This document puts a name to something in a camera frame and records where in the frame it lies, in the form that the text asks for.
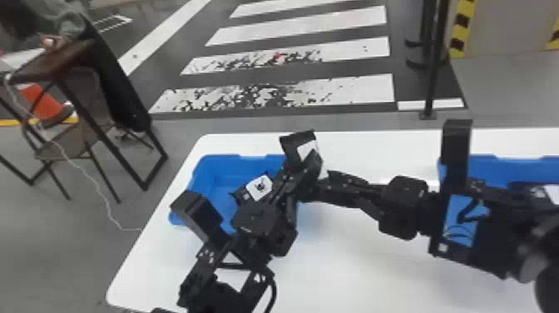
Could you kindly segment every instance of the robotic arm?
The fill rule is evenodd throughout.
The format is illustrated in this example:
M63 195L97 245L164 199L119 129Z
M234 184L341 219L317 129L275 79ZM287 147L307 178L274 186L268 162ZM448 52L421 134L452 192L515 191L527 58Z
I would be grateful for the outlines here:
M445 176L439 192L425 181L396 176L388 185L369 184L339 171L324 173L312 131L280 138L286 160L278 173L255 178L232 193L238 211L221 228L222 218L202 195L183 193L171 206L204 242L197 262L181 284L178 305L194 313L254 310L267 288L277 296L272 256L285 256L297 237L297 203L320 201L360 209L387 235L409 241L430 237L428 253L521 283L536 281L536 297L544 313L559 311L559 206L542 184L518 182L507 189L486 186L467 176L472 121L449 120L443 128L440 163ZM453 196L471 199L446 226ZM487 213L471 216L477 206ZM475 234L464 225L476 224ZM452 233L461 228L466 234ZM460 239L471 243L464 245ZM240 263L224 262L231 253ZM220 268L249 271L240 291L217 280Z

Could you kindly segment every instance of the blue bin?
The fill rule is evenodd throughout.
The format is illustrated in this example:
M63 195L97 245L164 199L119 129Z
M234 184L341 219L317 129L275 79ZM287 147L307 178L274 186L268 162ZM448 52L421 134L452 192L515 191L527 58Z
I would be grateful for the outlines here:
M237 211L237 204L230 193L264 173L274 176L284 160L284 155L207 155L196 165L186 189L210 200L223 217L221 228L231 234L235 229L230 220ZM169 214L169 221L173 225L184 225L174 212Z
M446 176L446 167L438 163L439 181L442 183ZM499 158L494 155L472 155L468 162L468 176L485 181L486 185L507 188L515 181L535 183L559 183L559 157L545 156L539 159L511 159ZM466 207L471 197L453 195L448 203L448 214L445 229L453 234L473 236L476 233L477 223L463 223L458 227L458 213ZM477 206L468 216L482 216L487 214L485 206ZM453 241L465 246L472 246L468 238L454 238Z

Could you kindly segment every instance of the yellow black hazard stripe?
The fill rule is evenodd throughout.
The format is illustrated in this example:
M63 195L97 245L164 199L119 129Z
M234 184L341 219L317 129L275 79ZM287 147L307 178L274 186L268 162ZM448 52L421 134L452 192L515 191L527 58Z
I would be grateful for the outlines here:
M477 0L460 0L454 20L453 37L450 40L448 53L452 58L464 57L467 39L472 29L473 14L476 12Z
M546 50L555 50L559 49L559 17L555 21L555 25L553 26L552 30L552 38L546 45Z

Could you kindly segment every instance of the chair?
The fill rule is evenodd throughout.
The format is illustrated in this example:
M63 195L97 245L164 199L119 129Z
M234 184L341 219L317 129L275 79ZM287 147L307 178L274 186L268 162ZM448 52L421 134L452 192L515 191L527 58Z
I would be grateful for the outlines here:
M72 89L83 108L87 110L103 132L108 132L115 126L115 122L111 119L111 113L106 104L105 95L101 89L99 76L95 71L87 67L75 67L70 70L68 75L66 75L64 83ZM40 94L32 104L31 112L33 112L35 106L43 97L43 94L47 92L52 85L53 83L44 88L42 94ZM22 121L22 134L31 148L35 151L35 158L42 161L48 171L52 171L51 165L55 161L66 161L67 159L91 159L109 191L114 196L116 202L121 203L121 199L116 194L115 189L106 177L101 164L93 153L92 146L98 141L98 136L86 122L80 119L78 123L73 124L64 129L64 131L56 134L51 141L36 144L29 136L29 131L32 127L30 124L31 118L32 116L28 115L27 118ZM143 139L129 131L126 132L129 136L134 137L145 146L153 149L153 147ZM59 180L55 176L53 176L53 179L57 183L57 186L61 190L62 194L70 200L69 195Z

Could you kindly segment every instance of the white cable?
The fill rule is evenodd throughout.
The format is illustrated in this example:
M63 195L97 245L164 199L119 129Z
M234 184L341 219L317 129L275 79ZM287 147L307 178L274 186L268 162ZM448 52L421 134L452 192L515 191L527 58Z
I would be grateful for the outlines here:
M125 228L125 227L122 227L122 224L112 215L111 203L109 202L109 199L107 199L106 196L101 191L101 185L99 184L99 182L96 181L91 175L89 175L83 167L77 165L72 159L70 159L70 157L68 157L68 155L66 154L66 151L64 150L64 147L62 147L58 142L53 142L52 139L48 136L47 131L45 130L45 127L42 125L41 120L33 112L28 111L21 103L19 103L19 101L17 99L17 96L16 96L16 93L13 91L12 86L9 83L10 77L12 77L12 74L14 72L15 72L15 70L13 72L10 72L6 76L4 76L4 80L3 80L4 86L7 90L7 92L10 94L10 97L12 98L12 102L16 106L18 106L21 110L23 110L25 113L29 114L29 116L35 118L35 120L37 121L37 128L38 128L39 132L41 133L41 135L47 141L49 141L50 143L57 146L58 149L60 150L60 153L62 154L62 157L64 157L64 159L68 163L70 163L71 166L80 170L83 173L83 175L87 179L89 179L93 183L93 185L95 185L97 195L99 195L101 197L101 199L105 202L106 217L109 219L109 221L111 221L113 224L115 224L116 228L118 228L121 231L143 231L142 228Z

